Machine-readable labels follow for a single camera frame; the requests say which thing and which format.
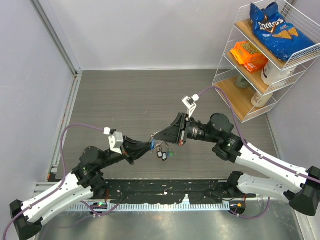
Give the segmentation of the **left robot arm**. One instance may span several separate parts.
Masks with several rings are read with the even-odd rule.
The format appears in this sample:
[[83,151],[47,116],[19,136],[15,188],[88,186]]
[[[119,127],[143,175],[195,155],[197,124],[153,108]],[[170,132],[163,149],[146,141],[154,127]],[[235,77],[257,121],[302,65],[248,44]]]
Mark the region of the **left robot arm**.
[[142,142],[115,132],[108,138],[110,148],[87,147],[79,164],[60,182],[25,201],[10,204],[10,214],[20,240],[37,235],[42,227],[72,205],[91,198],[101,199],[107,193],[102,169],[126,160],[134,164],[154,148],[154,140]]

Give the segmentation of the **key with blue tag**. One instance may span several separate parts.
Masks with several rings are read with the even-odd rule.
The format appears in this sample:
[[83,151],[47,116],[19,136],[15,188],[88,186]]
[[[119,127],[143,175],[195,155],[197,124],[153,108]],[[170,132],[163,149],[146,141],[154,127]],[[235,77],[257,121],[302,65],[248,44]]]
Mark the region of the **key with blue tag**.
[[150,150],[152,151],[156,146],[156,140],[153,138],[149,143],[150,143]]

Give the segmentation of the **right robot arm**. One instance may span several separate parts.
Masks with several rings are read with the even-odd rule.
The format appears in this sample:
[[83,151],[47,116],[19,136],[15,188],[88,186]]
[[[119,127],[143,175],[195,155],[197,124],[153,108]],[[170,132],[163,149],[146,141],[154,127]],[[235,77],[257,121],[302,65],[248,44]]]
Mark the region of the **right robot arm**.
[[179,113],[173,123],[158,131],[158,141],[183,146],[188,139],[213,143],[212,151],[224,161],[253,169],[265,178],[233,172],[226,185],[232,197],[254,194],[281,200],[297,212],[315,216],[320,203],[320,169],[282,161],[233,134],[234,125],[224,114],[213,114],[207,124]]

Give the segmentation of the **large metal keyring with keys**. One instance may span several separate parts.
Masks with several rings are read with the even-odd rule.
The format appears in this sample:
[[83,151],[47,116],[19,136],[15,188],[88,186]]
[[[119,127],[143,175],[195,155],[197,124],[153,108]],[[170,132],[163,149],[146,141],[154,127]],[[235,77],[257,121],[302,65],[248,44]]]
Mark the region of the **large metal keyring with keys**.
[[[149,143],[152,139],[155,139],[154,134],[150,136]],[[172,146],[168,142],[163,140],[161,140],[160,142],[157,142],[157,140],[155,139],[155,148],[151,150],[151,152],[152,153],[156,152],[157,158],[162,161],[166,161],[168,158],[174,156],[174,151]]]

